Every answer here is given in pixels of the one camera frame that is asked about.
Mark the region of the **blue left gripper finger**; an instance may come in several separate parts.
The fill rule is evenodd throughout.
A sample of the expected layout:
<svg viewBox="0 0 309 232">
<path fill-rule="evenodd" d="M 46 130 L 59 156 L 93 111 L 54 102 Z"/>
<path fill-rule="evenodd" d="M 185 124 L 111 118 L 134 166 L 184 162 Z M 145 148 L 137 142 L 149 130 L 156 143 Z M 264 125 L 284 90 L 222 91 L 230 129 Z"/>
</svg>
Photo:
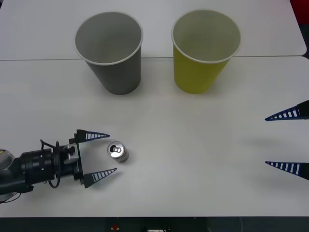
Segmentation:
<svg viewBox="0 0 309 232">
<path fill-rule="evenodd" d="M 109 134 L 94 132 L 94 131 L 85 131 L 85 130 L 77 130 L 76 131 L 76 139 L 78 143 L 89 142 L 97 139 L 109 138 Z"/>
<path fill-rule="evenodd" d="M 90 186 L 94 185 L 98 181 L 108 177 L 112 173 L 114 173 L 117 169 L 108 169 L 104 171 L 99 171 L 99 172 L 93 172 L 93 173 L 88 173 L 84 175 L 84 187 L 89 188 Z"/>
</svg>

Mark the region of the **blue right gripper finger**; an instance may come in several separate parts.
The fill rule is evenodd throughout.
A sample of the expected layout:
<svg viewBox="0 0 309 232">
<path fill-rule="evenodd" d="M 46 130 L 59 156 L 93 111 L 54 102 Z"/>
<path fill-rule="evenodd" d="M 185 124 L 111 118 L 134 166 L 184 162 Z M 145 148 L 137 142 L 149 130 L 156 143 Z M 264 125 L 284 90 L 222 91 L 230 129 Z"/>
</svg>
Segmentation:
<svg viewBox="0 0 309 232">
<path fill-rule="evenodd" d="M 309 180 L 309 163 L 265 161 L 265 164 Z"/>
<path fill-rule="evenodd" d="M 299 103 L 298 105 L 273 114 L 265 121 L 279 120 L 308 120 L 309 119 L 309 100 Z"/>
</svg>

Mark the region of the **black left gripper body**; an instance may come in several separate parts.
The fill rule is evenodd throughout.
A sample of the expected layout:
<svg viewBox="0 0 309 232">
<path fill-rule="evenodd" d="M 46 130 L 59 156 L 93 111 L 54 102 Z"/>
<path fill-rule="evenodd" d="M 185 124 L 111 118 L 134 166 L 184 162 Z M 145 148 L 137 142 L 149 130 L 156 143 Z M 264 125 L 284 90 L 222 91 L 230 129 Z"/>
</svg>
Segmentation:
<svg viewBox="0 0 309 232">
<path fill-rule="evenodd" d="M 56 177 L 72 176 L 74 180 L 84 180 L 79 143 L 76 138 L 69 139 L 68 145 L 56 143 L 54 148 Z"/>
</svg>

